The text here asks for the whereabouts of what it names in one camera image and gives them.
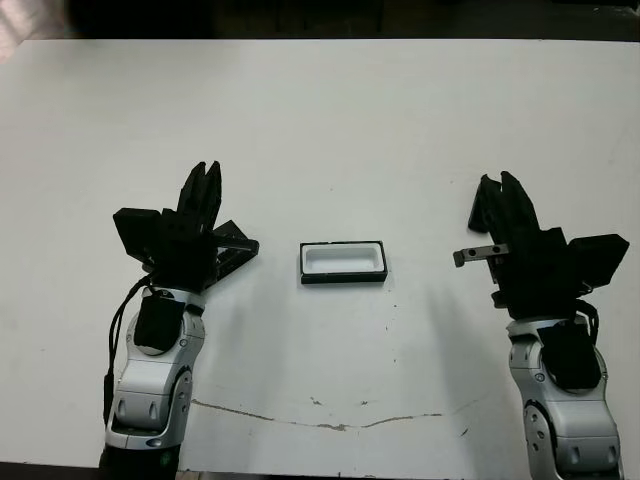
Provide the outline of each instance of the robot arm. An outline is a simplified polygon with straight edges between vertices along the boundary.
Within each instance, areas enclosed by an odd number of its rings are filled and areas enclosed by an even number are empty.
[[[220,165],[205,173],[200,163],[176,211],[125,208],[114,215],[127,253],[149,273],[129,292],[110,330],[100,459],[105,478],[175,478],[193,367],[205,338],[202,293],[258,253],[258,242],[232,221],[213,229],[220,202]],[[114,387],[124,308],[142,287],[140,311],[126,332],[127,363]]]
[[[578,297],[609,284],[629,244],[618,235],[567,244],[560,228],[540,230],[508,172],[501,183],[482,177],[468,226],[495,242],[455,252],[454,261],[486,260],[499,285],[494,305],[513,319],[509,367],[522,396],[531,476],[623,478],[607,370],[595,347],[598,313]]]

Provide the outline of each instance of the black cable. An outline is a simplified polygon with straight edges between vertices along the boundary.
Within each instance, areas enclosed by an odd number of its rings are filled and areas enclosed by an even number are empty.
[[[600,329],[600,316],[596,307],[584,300],[576,300],[576,310],[587,316],[589,321],[589,336],[591,343],[595,346],[598,341],[598,330]]]
[[[104,376],[104,405],[102,410],[102,417],[104,424],[109,421],[109,413],[111,412],[111,405],[113,404],[113,366],[116,360],[116,353],[118,351],[118,340],[120,339],[120,327],[122,326],[122,318],[124,316],[124,310],[127,307],[127,303],[138,293],[144,286],[151,285],[151,277],[153,274],[145,275],[136,284],[131,287],[129,293],[125,297],[124,301],[116,310],[113,320],[111,320],[111,326],[109,327],[109,368],[107,374]]]

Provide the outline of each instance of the white table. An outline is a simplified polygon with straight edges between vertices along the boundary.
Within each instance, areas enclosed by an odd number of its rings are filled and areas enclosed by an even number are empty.
[[[589,299],[640,478],[639,151],[633,44],[27,42],[0,67],[0,460],[97,464],[141,276],[111,215],[174,208],[217,159],[220,221],[261,250],[208,294],[183,468],[527,478],[509,317],[451,257],[489,242],[466,220],[508,169],[544,227],[631,242]],[[300,285],[300,242],[378,239],[383,286]]]

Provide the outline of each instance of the dark background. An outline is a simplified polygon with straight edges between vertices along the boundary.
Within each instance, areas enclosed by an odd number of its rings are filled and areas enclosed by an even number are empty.
[[[68,0],[89,38],[548,38],[638,41],[638,1]]]

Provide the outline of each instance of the stain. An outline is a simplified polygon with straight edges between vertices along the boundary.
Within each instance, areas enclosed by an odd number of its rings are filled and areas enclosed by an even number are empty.
[[[416,418],[423,417],[442,417],[441,413],[422,413],[420,415],[405,415],[404,417],[391,417],[385,418],[384,420],[378,420],[377,422],[370,423],[369,425],[363,425],[359,428],[371,428],[377,427],[378,425],[382,425],[383,423],[391,423],[391,422],[400,422],[403,420],[415,420]]]
[[[235,413],[236,415],[242,415],[245,417],[257,418],[258,420],[266,420],[267,422],[276,422],[275,418],[265,417],[263,415],[256,415],[255,413],[243,412],[242,410],[234,410],[233,408],[223,407],[221,405],[211,405],[209,403],[199,402],[195,398],[191,400],[191,403],[200,407],[213,408],[214,410],[221,410],[223,412]]]
[[[485,398],[487,398],[488,396],[489,396],[489,394],[488,394],[488,393],[485,393],[483,396],[478,397],[478,398],[475,398],[475,399],[471,400],[470,402],[465,403],[465,404],[464,404],[464,405],[462,405],[461,407],[456,408],[456,409],[453,411],[453,414],[452,414],[452,415],[457,415],[457,414],[459,414],[461,411],[463,411],[463,410],[465,410],[465,409],[469,408],[471,405],[474,405],[474,404],[478,403],[478,402],[479,402],[479,401],[481,401],[481,400],[484,400],[484,399],[485,399]]]
[[[312,425],[312,426],[318,427],[318,428],[328,428],[329,430],[335,430],[336,432],[346,432],[347,427],[353,428],[351,425],[345,425],[344,423],[341,423],[340,425],[330,425],[328,423],[319,423],[318,425]]]
[[[338,425],[331,425],[329,423],[311,424],[311,423],[303,423],[303,422],[293,422],[293,421],[288,421],[288,420],[280,420],[280,419],[273,418],[273,417],[265,417],[264,415],[257,415],[255,413],[245,412],[245,411],[242,411],[242,410],[235,410],[233,408],[223,407],[222,405],[212,405],[210,403],[200,402],[199,400],[196,400],[195,398],[193,400],[191,400],[191,403],[194,404],[194,405],[198,405],[200,407],[211,408],[213,410],[220,410],[222,412],[233,413],[235,415],[242,415],[244,417],[251,417],[251,418],[255,418],[257,420],[264,420],[266,422],[282,423],[282,424],[285,424],[285,425],[297,425],[297,426],[300,426],[300,427],[326,428],[326,429],[333,430],[333,431],[336,431],[336,432],[346,432],[347,429],[373,428],[373,427],[376,427],[378,425],[382,425],[383,423],[400,422],[400,421],[405,421],[405,420],[415,420],[417,418],[424,418],[424,417],[442,417],[443,416],[441,413],[422,413],[420,415],[405,415],[405,416],[402,416],[402,417],[385,418],[385,419],[378,420],[378,421],[373,422],[373,423],[369,423],[367,425],[346,425],[344,423],[340,423]]]

